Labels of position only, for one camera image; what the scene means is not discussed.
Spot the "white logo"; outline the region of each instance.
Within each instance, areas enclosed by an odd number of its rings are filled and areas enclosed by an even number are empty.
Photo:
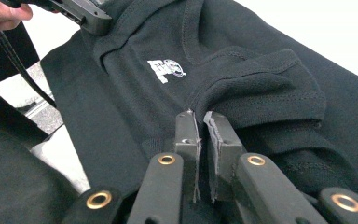
[[[179,65],[179,63],[173,60],[167,59],[164,60],[164,62],[162,60],[147,61],[147,62],[150,63],[150,66],[152,67],[153,71],[155,71],[158,79],[162,83],[168,82],[168,79],[165,77],[165,75],[168,74],[172,74],[176,77],[183,77],[187,75],[186,73],[183,72],[183,69]]]

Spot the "person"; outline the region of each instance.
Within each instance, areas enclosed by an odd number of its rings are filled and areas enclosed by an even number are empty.
[[[19,8],[8,7],[0,2],[0,31],[12,30],[21,21],[28,21],[33,17],[33,11],[27,4]]]

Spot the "black cable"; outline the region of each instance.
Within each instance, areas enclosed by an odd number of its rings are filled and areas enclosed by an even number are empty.
[[[54,108],[57,108],[53,99],[51,99],[40,87],[34,82],[31,76],[28,74],[25,69],[24,64],[21,62],[19,56],[16,51],[11,46],[4,32],[0,31],[0,46],[4,50],[7,57],[13,63],[14,67],[16,67],[17,71],[19,71],[20,75],[25,79],[28,85],[31,86],[34,91],[36,91],[46,102],[48,102]]]

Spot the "white background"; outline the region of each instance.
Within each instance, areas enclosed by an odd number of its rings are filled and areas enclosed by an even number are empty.
[[[273,27],[358,75],[358,0],[236,1]],[[62,15],[38,7],[33,10],[34,18],[25,26],[43,58],[66,42],[78,27]]]

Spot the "human hand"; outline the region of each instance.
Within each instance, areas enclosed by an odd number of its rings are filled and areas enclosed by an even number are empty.
[[[11,8],[0,2],[0,30],[12,30],[21,21],[28,21],[32,16],[32,10],[26,4],[19,8]]]

